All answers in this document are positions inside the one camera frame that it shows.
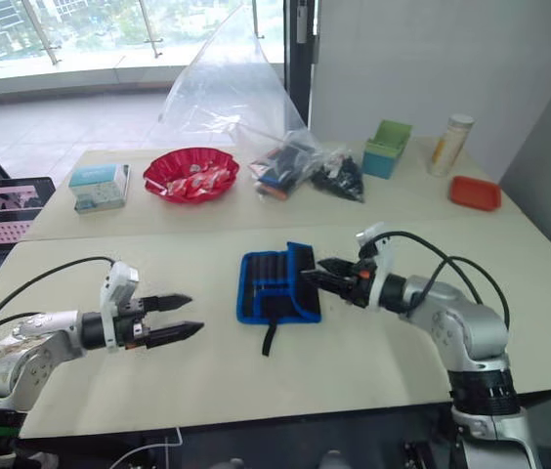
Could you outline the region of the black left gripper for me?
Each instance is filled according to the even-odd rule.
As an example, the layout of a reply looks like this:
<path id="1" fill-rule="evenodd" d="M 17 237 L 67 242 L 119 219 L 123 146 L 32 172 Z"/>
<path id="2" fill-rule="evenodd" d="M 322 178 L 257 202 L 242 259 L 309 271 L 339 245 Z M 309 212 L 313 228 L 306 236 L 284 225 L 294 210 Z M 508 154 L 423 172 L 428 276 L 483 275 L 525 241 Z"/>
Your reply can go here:
<path id="1" fill-rule="evenodd" d="M 204 327 L 203 322 L 181 321 L 151 331 L 144 325 L 147 313 L 174 311 L 191 301 L 187 295 L 170 294 L 132 299 L 118 305 L 113 318 L 116 345 L 126 350 L 144 346 L 151 349 L 191 338 Z"/>

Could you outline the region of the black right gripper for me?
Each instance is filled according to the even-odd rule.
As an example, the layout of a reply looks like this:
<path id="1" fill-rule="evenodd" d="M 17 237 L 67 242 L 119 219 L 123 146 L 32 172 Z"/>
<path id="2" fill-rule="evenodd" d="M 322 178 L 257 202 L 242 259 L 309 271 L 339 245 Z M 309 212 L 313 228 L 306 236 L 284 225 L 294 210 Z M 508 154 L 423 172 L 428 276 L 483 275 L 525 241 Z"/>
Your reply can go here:
<path id="1" fill-rule="evenodd" d="M 357 307 L 368 306 L 377 271 L 373 259 L 361 259 L 354 263 L 328 257 L 320 260 L 318 265 L 319 269 L 301 271 L 301 277 L 317 289 L 349 299 Z"/>

